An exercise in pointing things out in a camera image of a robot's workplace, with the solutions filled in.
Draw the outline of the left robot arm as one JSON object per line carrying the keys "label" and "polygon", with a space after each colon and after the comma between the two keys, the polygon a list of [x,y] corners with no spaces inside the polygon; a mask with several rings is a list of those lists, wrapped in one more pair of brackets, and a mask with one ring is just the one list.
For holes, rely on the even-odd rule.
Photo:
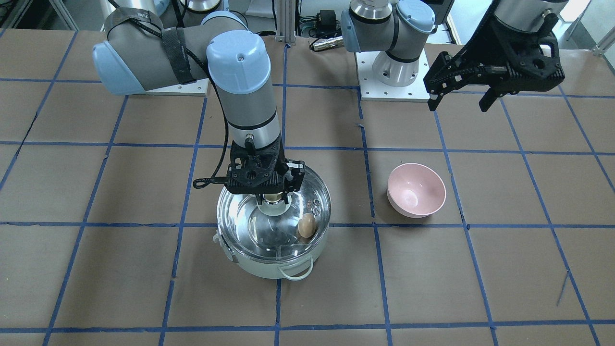
{"label": "left robot arm", "polygon": [[[546,92],[565,79],[553,28],[566,0],[494,0],[473,36],[456,54],[440,52],[423,79],[428,107],[467,85],[488,90],[479,101],[486,112],[507,94]],[[377,52],[373,71],[386,85],[413,83],[418,60],[436,15],[421,0],[352,0],[341,14],[349,52]]]}

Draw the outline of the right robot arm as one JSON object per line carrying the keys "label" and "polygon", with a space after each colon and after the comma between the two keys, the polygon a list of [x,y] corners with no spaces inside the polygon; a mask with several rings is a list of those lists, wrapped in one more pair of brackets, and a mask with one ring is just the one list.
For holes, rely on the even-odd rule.
{"label": "right robot arm", "polygon": [[192,27],[164,28],[147,9],[110,1],[106,41],[93,50],[95,68],[109,92],[119,96],[208,79],[222,109],[231,163],[225,175],[196,179],[200,189],[222,184],[232,194],[290,203],[305,164],[285,157],[263,38],[228,11],[214,11]]}

